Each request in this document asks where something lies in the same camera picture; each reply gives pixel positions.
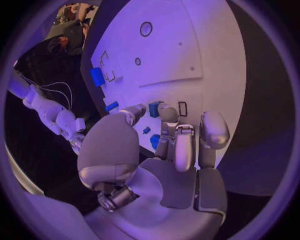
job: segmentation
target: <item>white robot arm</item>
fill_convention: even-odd
[[[86,129],[83,118],[75,115],[56,101],[47,99],[37,85],[29,84],[23,76],[15,71],[9,83],[9,91],[22,99],[23,104],[36,110],[41,122],[56,135],[62,135],[70,142],[73,151],[78,155]]]

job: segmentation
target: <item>person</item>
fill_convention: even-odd
[[[90,29],[87,23],[84,23],[85,17],[91,6],[85,4],[84,14],[78,16],[78,19],[68,25],[63,30],[63,35],[53,38],[48,44],[48,50],[52,54],[58,54],[65,51],[70,56],[81,55],[85,46],[85,41]]]

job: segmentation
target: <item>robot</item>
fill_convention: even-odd
[[[165,102],[157,109],[161,135],[155,157],[139,163],[139,137],[133,126],[145,115],[145,105],[103,117],[84,136],[82,118],[47,99],[19,72],[9,91],[35,110],[53,133],[70,142],[78,155],[82,184],[99,191],[103,214],[128,236],[211,239],[217,233],[226,218],[227,196],[215,169],[215,152],[230,138],[218,112],[204,112],[200,119],[197,170],[195,127],[181,124],[177,110]]]

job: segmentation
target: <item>blue object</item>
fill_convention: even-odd
[[[150,137],[152,148],[154,148],[155,150],[158,148],[160,138],[161,136],[158,134],[154,134],[152,137]]]
[[[109,112],[110,110],[113,110],[119,106],[117,101],[114,101],[113,103],[109,104],[108,106],[105,107],[105,110]]]
[[[96,87],[99,87],[99,86],[105,84],[105,80],[104,80],[101,68],[95,67],[95,68],[91,69],[90,74],[91,74],[91,78],[94,82],[94,85]]]
[[[159,101],[149,103],[149,111],[151,117],[157,118],[159,116],[159,110],[158,110],[159,104],[160,104]]]
[[[142,131],[142,134],[147,134],[151,131],[151,128],[150,127],[146,127],[143,131]]]

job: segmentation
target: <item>cable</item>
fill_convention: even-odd
[[[72,110],[72,107],[73,107],[73,94],[72,94],[72,90],[69,86],[69,84],[67,84],[66,82],[64,81],[57,81],[57,82],[53,82],[53,83],[50,83],[50,84],[47,84],[47,85],[41,85],[40,87],[49,87],[49,86],[52,86],[52,85],[57,85],[57,84],[63,84],[63,85],[66,85],[67,88],[69,89],[69,92],[70,92],[70,97],[71,97],[71,100],[70,100],[70,110]]]
[[[63,92],[58,91],[58,90],[52,90],[52,89],[44,88],[44,87],[41,87],[41,86],[39,86],[39,88],[43,89],[43,90],[46,90],[46,91],[50,91],[50,92],[55,92],[55,93],[62,94],[65,97],[65,99],[67,100],[68,109],[71,110],[70,101],[69,101],[68,97]]]

